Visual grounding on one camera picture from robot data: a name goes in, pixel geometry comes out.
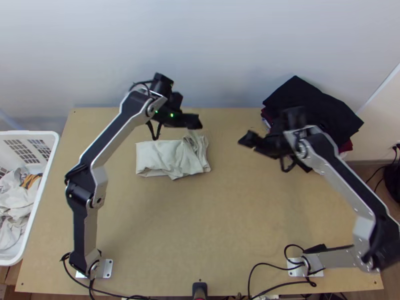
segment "wooden board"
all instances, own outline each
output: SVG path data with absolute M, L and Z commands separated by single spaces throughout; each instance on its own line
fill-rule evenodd
M 247 293 L 253 265 L 285 266 L 283 249 L 352 243 L 355 215 L 318 174 L 279 163 L 237 141 L 248 129 L 264 134 L 255 108 L 193 109 L 209 139 L 212 171 L 175 181 L 135 174 L 135 143 L 150 140 L 146 126 L 135 129 L 106 164 L 105 205 L 99 210 L 97 247 L 114 259 L 110 279 L 95 287 L 125 295 L 190 296 L 201 279 L 211 296 Z M 61 256 L 73 247 L 72 212 L 64 195 L 64 175 L 117 114 L 114 108 L 71 111 L 37 211 L 19 273 L 17 290 L 87 295 L 65 274 Z M 163 128 L 161 139 L 179 139 L 185 129 Z M 357 268 L 326 270 L 308 284 L 285 286 L 279 294 L 382 289 L 379 274 Z M 256 294 L 292 281 L 286 271 L 259 267 Z

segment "floor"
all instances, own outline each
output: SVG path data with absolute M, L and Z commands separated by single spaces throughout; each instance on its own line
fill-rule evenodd
M 354 166 L 354 171 L 366 181 L 379 166 Z M 377 182 L 382 178 L 382 170 L 380 170 L 373 179 L 370 180 L 368 185 L 374 189 Z M 400 205 L 392 200 L 388 191 L 382 182 L 376 193 L 386 203 L 389 208 L 390 214 L 398 222 L 400 222 Z M 384 270 L 381 274 L 384 289 L 372 291 L 355 291 L 346 292 L 344 295 L 348 300 L 398 300 L 400 298 L 400 263 Z M 100 300 L 116 299 L 110 296 L 95 296 Z M 89 296 L 72 296 L 72 295 L 51 295 L 51 294 L 31 294 L 30 297 L 23 298 L 24 300 L 90 300 Z M 319 296 L 313 295 L 309 300 L 317 300 Z

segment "wire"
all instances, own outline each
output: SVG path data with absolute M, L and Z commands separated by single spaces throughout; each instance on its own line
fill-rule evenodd
M 130 88 L 129 88 L 129 92 L 133 90 L 133 88 L 137 87 L 137 86 L 144 86 L 147 90 L 147 95 L 150 96 L 150 89 L 147 86 L 148 83 L 151 83 L 152 80 L 148 80 L 148 81 L 139 81 L 139 82 L 134 82 Z
M 93 295 L 92 295 L 92 290 L 91 289 L 93 289 L 93 284 L 95 283 L 95 280 L 94 279 L 92 279 L 91 281 L 90 281 L 90 283 L 89 283 L 89 296 L 90 296 L 90 299 L 91 300 L 95 300 L 95 297 L 93 297 Z
M 391 162 L 390 166 L 393 165 L 393 164 L 395 163 L 396 159 L 397 159 L 397 148 L 396 148 L 395 146 L 393 146 L 392 149 L 394 150 L 394 152 L 395 152 L 396 154 L 395 154 L 394 159 L 393 159 L 393 161 Z M 376 169 L 376 171 L 371 175 L 370 178 L 368 178 L 368 179 L 366 180 L 365 183 L 367 184 L 367 183 L 378 173 L 378 171 L 379 171 L 380 169 L 383 169 L 383 168 L 385 168 L 385 167 L 386 167 L 386 165 L 381 166 L 381 167 L 379 167 L 378 169 Z
M 262 296 L 262 295 L 264 295 L 264 294 L 266 294 L 266 293 L 268 293 L 270 291 L 273 291 L 275 289 L 278 289 L 278 288 L 281 288 L 281 287 L 285 287 L 285 286 L 299 285 L 299 284 L 309 284 L 313 288 L 315 288 L 317 286 L 317 284 L 315 282 L 311 281 L 308 276 L 313 275 L 315 273 L 318 273 L 318 272 L 320 272 L 320 271 L 322 271 L 324 269 L 320 269 L 320 270 L 317 270 L 317 271 L 314 271 L 314 272 L 310 272 L 311 271 L 311 265 L 310 265 L 308 259 L 303 255 L 302 258 L 307 261 L 307 265 L 308 265 L 308 273 L 307 273 L 307 276 L 305 277 L 305 280 L 281 283 L 281 284 L 275 285 L 273 287 L 270 287 L 270 288 L 268 288 L 266 290 L 263 290 L 262 292 L 258 293 L 257 295 L 255 295 L 253 297 L 250 296 L 250 281 L 251 281 L 252 274 L 253 274 L 255 268 L 257 268 L 258 266 L 269 266 L 269 267 L 273 267 L 273 268 L 279 269 L 279 270 L 290 271 L 290 270 L 295 270 L 295 269 L 301 268 L 301 267 L 306 265 L 303 261 L 297 262 L 297 261 L 292 261 L 292 260 L 290 260 L 288 258 L 288 255 L 287 255 L 286 252 L 287 252 L 288 248 L 290 248 L 290 247 L 297 247 L 297 248 L 301 249 L 303 252 L 304 252 L 304 249 L 302 247 L 300 247 L 299 245 L 289 244 L 283 250 L 283 254 L 284 254 L 284 257 L 286 258 L 286 260 L 289 263 L 291 263 L 293 265 L 297 265 L 297 266 L 290 267 L 290 268 L 284 268 L 284 267 L 280 267 L 280 266 L 277 266 L 277 265 L 274 265 L 274 264 L 271 264 L 271 263 L 267 263 L 267 262 L 259 262 L 259 263 L 257 263 L 256 265 L 253 266 L 253 268 L 250 271 L 250 274 L 248 275 L 248 281 L 247 281 L 247 296 L 248 296 L 249 300 L 253 300 L 253 299 L 255 299 L 257 297 L 260 297 L 260 296 Z
M 340 292 L 340 295 L 343 297 L 344 300 L 348 300 L 347 297 L 342 292 Z
M 376 184 L 375 188 L 373 189 L 373 192 L 374 192 L 374 193 L 377 192 L 378 186 L 379 186 L 379 184 L 380 184 L 383 180 L 384 180 L 384 178 L 382 177 L 382 179 L 378 181 L 378 183 Z
M 95 282 L 94 279 L 91 280 L 89 286 L 87 286 L 86 284 L 83 284 L 82 282 L 76 280 L 76 279 L 71 275 L 70 271 L 68 271 L 67 264 L 66 264 L 66 260 L 67 260 L 69 257 L 70 257 L 70 253 L 68 252 L 68 253 L 64 254 L 64 255 L 61 257 L 61 259 L 60 259 L 60 262 L 62 262 L 62 264 L 63 264 L 63 266 L 64 266 L 65 272 L 67 273 L 67 275 L 69 276 L 69 278 L 71 278 L 75 283 L 77 283 L 77 284 L 80 285 L 81 287 L 84 287 L 84 288 L 86 288 L 86 289 L 89 290 L 89 296 L 90 296 L 90 299 L 91 299 L 91 300 L 94 300 L 94 297 L 93 297 L 93 295 L 92 295 L 92 292 L 97 292 L 97 293 L 100 293 L 100 294 L 105 294 L 105 295 L 109 295 L 109 296 L 113 296 L 113 297 L 117 297 L 117 298 L 124 298 L 124 299 L 126 299 L 126 300 L 129 300 L 129 299 L 135 299 L 135 300 L 158 300 L 158 299 L 154 299 L 154 298 L 146 297 L 146 296 L 142 296 L 142 295 L 132 295 L 132 296 L 127 297 L 127 296 L 124 296 L 124 295 L 114 294 L 114 293 L 111 293 L 111 292 L 107 292 L 107 291 L 103 291 L 103 290 L 100 290 L 100 289 L 96 289 L 96 288 L 93 288 L 93 284 L 94 284 L 94 282 Z

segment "power cord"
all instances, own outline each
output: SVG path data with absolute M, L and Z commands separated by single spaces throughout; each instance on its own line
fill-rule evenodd
M 394 156 L 394 159 L 393 159 L 393 161 L 391 162 L 391 164 L 390 164 L 389 166 L 393 165 L 393 164 L 396 162 L 396 159 L 397 159 L 397 148 L 400 149 L 400 144 L 397 144 L 397 145 L 398 145 L 398 146 L 393 146 L 393 147 L 392 147 L 392 149 L 393 149 L 394 152 L 395 152 L 395 156 Z M 365 183 L 367 184 L 367 183 L 378 173 L 379 170 L 385 168 L 386 166 L 387 166 L 387 165 L 383 165 L 383 166 L 377 168 L 377 169 L 375 170 L 375 172 L 371 175 L 371 177 L 368 178 L 368 179 L 366 180 Z
M 62 264 L 63 264 L 63 266 L 64 266 L 65 272 L 67 273 L 67 275 L 69 276 L 69 278 L 71 278 L 75 283 L 77 283 L 77 284 L 80 285 L 81 287 L 84 287 L 84 288 L 86 288 L 86 289 L 89 290 L 89 296 L 90 296 L 90 299 L 91 299 L 91 300 L 95 300 L 95 298 L 94 298 L 92 292 L 97 292 L 97 293 L 100 293 L 100 294 L 104 294 L 104 295 L 108 295 L 108 296 L 113 296 L 113 297 L 117 297 L 117 298 L 124 298 L 124 299 L 126 299 L 126 300 L 129 300 L 129 299 L 134 299 L 134 300 L 158 300 L 158 299 L 155 299 L 155 298 L 146 297 L 146 296 L 142 296 L 142 295 L 132 295 L 132 296 L 127 297 L 127 296 L 125 296 L 125 295 L 114 294 L 114 293 L 111 293 L 111 292 L 107 292 L 107 291 L 103 291 L 103 290 L 100 290 L 100 289 L 96 289 L 96 288 L 93 288 L 93 284 L 95 283 L 95 280 L 94 280 L 94 279 L 92 279 L 92 280 L 90 281 L 90 283 L 89 283 L 89 286 L 87 286 L 86 284 L 83 284 L 82 282 L 79 282 L 78 280 L 76 280 L 76 279 L 74 278 L 74 276 L 71 275 L 70 271 L 68 271 L 67 264 L 66 264 L 66 260 L 67 260 L 69 257 L 70 257 L 70 252 L 64 254 L 64 255 L 61 257 L 61 259 L 60 259 L 60 262 L 62 262 Z
M 263 290 L 262 292 L 258 293 L 257 295 L 255 295 L 255 296 L 253 296 L 253 297 L 250 296 L 250 280 L 251 280 L 251 278 L 252 278 L 252 274 L 253 274 L 254 270 L 255 270 L 258 266 L 269 266 L 269 267 L 273 267 L 273 268 L 278 269 L 278 270 L 290 271 L 290 270 L 295 270 L 295 269 L 301 268 L 301 267 L 303 267 L 303 266 L 306 265 L 304 262 L 296 262 L 296 261 L 292 261 L 292 260 L 290 260 L 290 259 L 288 258 L 287 250 L 288 250 L 288 248 L 290 248 L 290 247 L 297 247 L 297 248 L 301 249 L 303 252 L 304 252 L 304 249 L 303 249 L 302 247 L 300 247 L 299 245 L 296 245 L 296 244 L 289 244 L 289 245 L 287 245 L 287 246 L 284 248 L 284 250 L 283 250 L 283 255 L 284 255 L 284 257 L 286 258 L 286 260 L 287 260 L 288 262 L 292 263 L 293 265 L 297 265 L 297 266 L 294 266 L 294 267 L 291 267 L 291 268 L 284 268 L 284 267 L 280 267 L 280 266 L 277 266 L 277 265 L 274 265 L 274 264 L 271 264 L 271 263 L 267 263 L 267 262 L 259 262 L 259 263 L 257 263 L 256 265 L 253 266 L 253 268 L 252 268 L 251 271 L 250 271 L 250 274 L 249 274 L 249 276 L 248 276 L 248 281 L 247 281 L 247 296 L 248 296 L 248 299 L 249 299 L 249 300 L 253 300 L 253 299 L 258 298 L 258 297 L 260 297 L 260 296 L 262 296 L 262 295 L 265 295 L 266 293 L 269 293 L 269 292 L 271 292 L 271 291 L 273 291 L 273 290 L 275 290 L 275 289 L 278 289 L 278 288 L 281 288 L 281 287 L 285 287 L 285 286 L 299 285 L 299 284 L 309 284 L 309 285 L 312 286 L 313 288 L 315 288 L 315 287 L 317 286 L 317 284 L 316 284 L 315 282 L 313 282 L 313 281 L 310 280 L 309 276 L 310 276 L 310 275 L 313 275 L 313 274 L 316 274 L 316 273 L 318 273 L 318 272 L 324 270 L 324 268 L 319 269 L 319 270 L 314 271 L 314 272 L 311 272 L 311 265 L 310 265 L 310 263 L 308 262 L 307 258 L 306 258 L 304 255 L 302 255 L 301 257 L 302 257 L 304 260 L 307 261 L 307 265 L 308 265 L 308 271 L 307 271 L 307 276 L 305 277 L 305 280 L 303 280 L 303 281 L 291 281 L 291 282 L 281 283 L 281 284 L 275 285 L 275 286 L 273 286 L 273 287 L 270 287 L 270 288 L 268 288 L 268 289 L 266 289 L 266 290 Z
M 254 270 L 255 270 L 258 266 L 268 266 L 268 267 L 273 267 L 273 268 L 275 268 L 275 269 L 283 270 L 283 271 L 295 270 L 295 269 L 301 268 L 301 267 L 303 267 L 303 266 L 306 266 L 306 264 L 305 264 L 303 261 L 302 261 L 302 262 L 296 262 L 296 261 L 292 261 L 292 260 L 290 260 L 290 259 L 288 258 L 287 250 L 288 250 L 290 247 L 297 247 L 297 248 L 299 248 L 300 250 L 302 250 L 303 252 L 304 252 L 304 249 L 303 249 L 302 247 L 300 247 L 299 245 L 296 245 L 296 244 L 289 244 L 289 245 L 287 245 L 287 246 L 284 248 L 284 250 L 283 250 L 283 255 L 284 255 L 284 257 L 286 258 L 286 260 L 287 260 L 288 262 L 290 262 L 290 263 L 296 265 L 296 266 L 290 267 L 290 268 L 285 268 L 285 267 L 280 267 L 280 266 L 277 266 L 277 265 L 274 265 L 274 264 L 271 264 L 271 263 L 267 263 L 267 262 L 259 262 L 259 263 L 257 263 L 256 265 L 254 265 L 254 266 L 252 267 L 252 269 L 251 269 L 251 271 L 250 271 L 250 274 L 249 274 L 249 276 L 248 276 L 248 281 L 247 281 L 247 296 L 248 296 L 248 299 L 249 299 L 249 300 L 253 300 L 253 299 L 255 299 L 255 298 L 257 298 L 257 297 L 260 297 L 260 296 L 262 296 L 262 295 L 264 295 L 264 294 L 266 294 L 266 293 L 269 293 L 269 292 L 271 292 L 271 291 L 273 291 L 273 290 L 275 290 L 275 289 L 278 289 L 278 288 L 281 288 L 281 287 L 285 287 L 285 286 L 298 285 L 298 284 L 309 284 L 309 285 L 312 286 L 313 288 L 315 288 L 315 287 L 317 286 L 317 284 L 316 284 L 315 282 L 313 282 L 313 281 L 310 280 L 309 276 L 310 276 L 310 275 L 313 275 L 313 274 L 316 274 L 316 273 L 318 273 L 318 272 L 324 270 L 325 268 L 322 268 L 322 269 L 319 269 L 319 270 L 317 270 L 317 271 L 311 272 L 311 265 L 310 265 L 310 262 L 307 260 L 307 258 L 306 258 L 304 255 L 302 255 L 301 257 L 307 262 L 307 266 L 308 266 L 307 276 L 305 277 L 305 280 L 303 280 L 303 281 L 291 281 L 291 282 L 281 283 L 281 284 L 275 285 L 275 286 L 273 286 L 273 287 L 270 287 L 270 288 L 268 288 L 268 289 L 266 289 L 266 290 L 263 290 L 262 292 L 258 293 L 257 295 L 255 295 L 255 296 L 253 296 L 253 297 L 250 296 L 250 282 L 251 282 L 251 279 L 252 279 L 252 274 L 253 274 Z M 69 278 L 71 278 L 75 283 L 77 283 L 77 284 L 80 285 L 81 287 L 84 287 L 84 288 L 88 289 L 88 291 L 89 291 L 89 296 L 90 296 L 90 299 L 91 299 L 91 300 L 95 300 L 94 295 L 93 295 L 92 292 L 97 292 L 97 293 L 100 293 L 100 294 L 104 294 L 104 295 L 108 295 L 108 296 L 113 296 L 113 297 L 117 297 L 117 298 L 125 298 L 126 300 L 129 300 L 129 299 L 133 299 L 133 300 L 158 300 L 158 299 L 155 299 L 155 298 L 146 297 L 146 296 L 137 295 L 137 294 L 132 295 L 132 296 L 129 296 L 129 297 L 126 297 L 125 295 L 115 294 L 115 293 L 103 291 L 103 290 L 100 290 L 100 289 L 96 289 L 96 288 L 93 287 L 93 285 L 94 285 L 94 283 L 95 283 L 95 279 L 92 279 L 92 280 L 90 281 L 89 286 L 86 285 L 86 284 L 83 284 L 82 282 L 80 282 L 80 281 L 78 281 L 76 278 L 74 278 L 74 276 L 71 275 L 70 271 L 69 271 L 68 268 L 67 268 L 66 260 L 70 257 L 70 254 L 71 254 L 70 252 L 64 254 L 64 255 L 61 257 L 60 262 L 62 262 L 62 265 L 64 266 L 64 270 L 65 270 L 65 272 L 67 273 L 67 275 L 69 276 Z M 228 300 L 229 297 L 230 297 L 230 296 L 224 297 L 224 298 L 222 298 L 221 300 Z
M 400 144 L 399 144 L 399 143 L 396 144 L 396 146 L 393 146 L 393 147 L 392 147 L 392 149 L 394 150 L 394 152 L 395 152 L 396 154 L 395 154 L 394 159 L 393 159 L 393 161 L 391 162 L 391 164 L 389 164 L 389 165 L 384 165 L 384 166 L 379 167 L 365 183 L 367 183 L 372 177 L 374 177 L 374 175 L 375 175 L 380 169 L 385 168 L 385 167 L 388 167 L 388 166 L 392 166 L 392 165 L 396 162 L 396 159 L 397 159 L 397 148 L 400 149 Z M 373 189 L 373 192 L 374 192 L 374 193 L 377 192 L 377 189 L 378 189 L 379 185 L 381 184 L 381 182 L 382 182 L 383 180 L 384 180 L 384 177 L 382 176 L 382 178 L 378 181 L 378 183 L 376 184 L 375 188 Z

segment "plastic basket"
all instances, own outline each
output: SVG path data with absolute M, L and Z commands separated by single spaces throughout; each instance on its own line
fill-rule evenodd
M 15 265 L 23 258 L 59 139 L 53 131 L 0 131 L 0 178 L 19 167 L 31 174 L 43 173 L 25 233 L 14 246 L 0 250 L 0 266 Z

